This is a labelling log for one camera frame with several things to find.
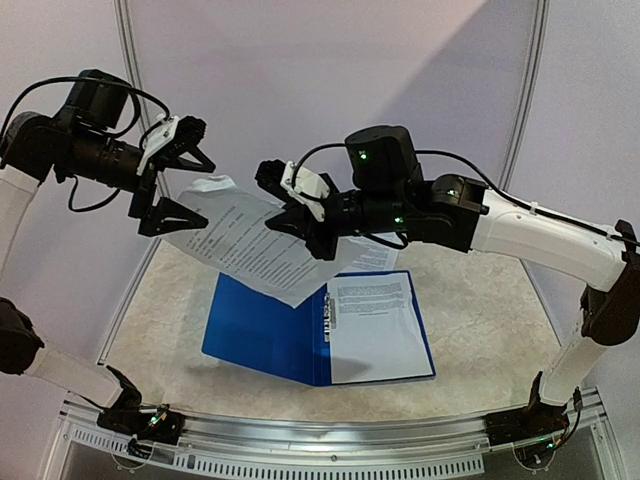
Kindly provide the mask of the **metal folder clip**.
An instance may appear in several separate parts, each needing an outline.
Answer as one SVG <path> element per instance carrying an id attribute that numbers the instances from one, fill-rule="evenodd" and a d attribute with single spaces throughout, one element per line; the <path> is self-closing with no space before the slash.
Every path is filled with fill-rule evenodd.
<path id="1" fill-rule="evenodd" d="M 336 328 L 336 300 L 329 290 L 326 290 L 322 297 L 322 338 L 325 343 L 329 343 L 331 341 L 331 335 Z"/>

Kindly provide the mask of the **printed paper sheet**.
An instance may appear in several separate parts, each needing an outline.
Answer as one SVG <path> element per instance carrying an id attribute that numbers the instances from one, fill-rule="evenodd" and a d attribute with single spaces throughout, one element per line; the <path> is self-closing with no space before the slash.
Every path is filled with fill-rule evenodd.
<path id="1" fill-rule="evenodd" d="M 342 273 L 393 271 L 399 251 L 364 237 L 348 237 L 362 251 L 358 258 L 342 270 Z"/>
<path id="2" fill-rule="evenodd" d="M 340 275 L 328 282 L 327 294 L 333 385 L 436 376 L 409 271 Z"/>
<path id="3" fill-rule="evenodd" d="M 280 209 L 236 186 L 228 176 L 198 179 L 178 202 L 204 216 L 200 230 L 164 237 L 172 246 L 247 287 L 296 307 L 341 271 L 311 256 L 299 239 L 265 221 Z"/>

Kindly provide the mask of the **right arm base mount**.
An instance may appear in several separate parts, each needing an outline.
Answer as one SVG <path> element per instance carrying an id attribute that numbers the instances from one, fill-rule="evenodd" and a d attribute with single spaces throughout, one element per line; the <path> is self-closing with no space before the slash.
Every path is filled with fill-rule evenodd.
<path id="1" fill-rule="evenodd" d="M 524 407 L 486 414 L 483 417 L 484 432 L 489 445 L 499 446 L 534 438 L 544 439 L 546 435 L 561 431 L 557 440 L 545 445 L 546 450 L 555 450 L 564 445 L 579 425 L 583 408 L 582 393 L 579 387 L 573 392 L 572 405 L 576 413 L 573 426 L 570 426 L 567 405 L 554 406 L 541 399 L 540 384 L 543 372 L 535 377 Z"/>

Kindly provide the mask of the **blue plastic folder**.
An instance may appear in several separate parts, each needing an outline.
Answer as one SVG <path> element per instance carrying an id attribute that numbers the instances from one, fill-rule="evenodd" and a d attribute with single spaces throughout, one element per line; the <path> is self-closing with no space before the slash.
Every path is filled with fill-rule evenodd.
<path id="1" fill-rule="evenodd" d="M 228 275 L 220 276 L 202 352 L 308 386 L 337 386 L 331 383 L 329 343 L 322 338 L 327 284 L 293 308 Z"/>

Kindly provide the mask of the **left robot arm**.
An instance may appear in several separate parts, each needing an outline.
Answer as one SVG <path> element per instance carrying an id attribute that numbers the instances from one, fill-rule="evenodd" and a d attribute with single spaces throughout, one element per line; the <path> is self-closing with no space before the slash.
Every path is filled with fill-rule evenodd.
<path id="1" fill-rule="evenodd" d="M 1 262 L 6 264 L 28 231 L 40 232 L 50 195 L 45 182 L 82 179 L 112 189 L 90 213 L 126 192 L 127 215 L 138 232 L 156 237 L 207 226 L 207 219 L 157 191 L 167 169 L 211 173 L 213 161 L 199 144 L 206 123 L 177 116 L 155 96 L 98 69 L 58 76 L 27 87 L 1 126 Z"/>

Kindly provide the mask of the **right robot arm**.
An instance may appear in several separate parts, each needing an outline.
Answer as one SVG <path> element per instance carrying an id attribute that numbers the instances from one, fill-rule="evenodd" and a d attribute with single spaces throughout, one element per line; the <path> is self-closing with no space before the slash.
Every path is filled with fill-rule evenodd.
<path id="1" fill-rule="evenodd" d="M 340 191 L 303 161 L 265 160 L 258 186 L 282 201 L 271 230 L 302 240 L 311 255 L 332 260 L 347 236 L 396 236 L 396 247 L 435 244 L 462 253 L 514 257 L 583 281 L 582 324 L 558 358 L 536 377 L 517 427 L 537 436 L 566 403 L 604 351 L 639 326 L 639 242 L 619 221 L 599 226 L 527 202 L 499 189 L 483 172 L 424 178 L 420 151 L 402 126 L 379 125 L 341 142 L 354 187 Z"/>

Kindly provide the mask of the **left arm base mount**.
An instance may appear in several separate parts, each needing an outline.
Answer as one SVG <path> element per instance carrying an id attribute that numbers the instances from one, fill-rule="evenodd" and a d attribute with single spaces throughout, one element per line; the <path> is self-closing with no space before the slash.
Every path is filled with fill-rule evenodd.
<path id="1" fill-rule="evenodd" d="M 138 440 L 177 445 L 186 416 L 167 404 L 143 406 L 142 394 L 119 370 L 107 366 L 121 392 L 115 402 L 98 415 L 97 426 L 112 432 L 136 436 Z"/>

